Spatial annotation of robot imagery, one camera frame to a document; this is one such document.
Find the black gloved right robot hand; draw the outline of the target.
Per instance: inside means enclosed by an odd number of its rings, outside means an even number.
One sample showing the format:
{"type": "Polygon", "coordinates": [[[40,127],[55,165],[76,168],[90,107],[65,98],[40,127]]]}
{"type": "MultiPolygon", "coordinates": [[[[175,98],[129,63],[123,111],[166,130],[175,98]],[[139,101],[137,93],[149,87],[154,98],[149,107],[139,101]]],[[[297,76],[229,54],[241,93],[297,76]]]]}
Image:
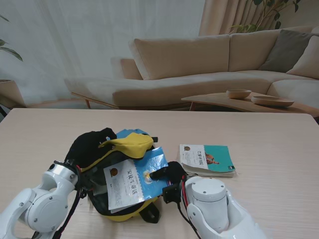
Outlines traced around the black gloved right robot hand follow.
{"type": "Polygon", "coordinates": [[[177,161],[171,161],[167,164],[168,166],[150,173],[150,178],[152,180],[167,179],[171,184],[179,184],[182,179],[187,176],[187,173],[177,161]]]}

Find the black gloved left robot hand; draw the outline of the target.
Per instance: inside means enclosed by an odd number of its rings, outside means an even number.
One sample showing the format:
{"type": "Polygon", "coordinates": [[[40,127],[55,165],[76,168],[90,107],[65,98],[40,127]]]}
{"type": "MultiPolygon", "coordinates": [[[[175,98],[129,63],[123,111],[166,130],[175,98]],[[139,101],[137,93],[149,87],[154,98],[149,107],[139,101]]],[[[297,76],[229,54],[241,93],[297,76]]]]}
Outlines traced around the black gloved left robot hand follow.
{"type": "Polygon", "coordinates": [[[112,150],[113,145],[99,147],[99,145],[109,139],[116,139],[117,136],[110,128],[101,131],[91,131],[78,136],[71,145],[64,162],[86,168],[102,158],[112,150]]]}

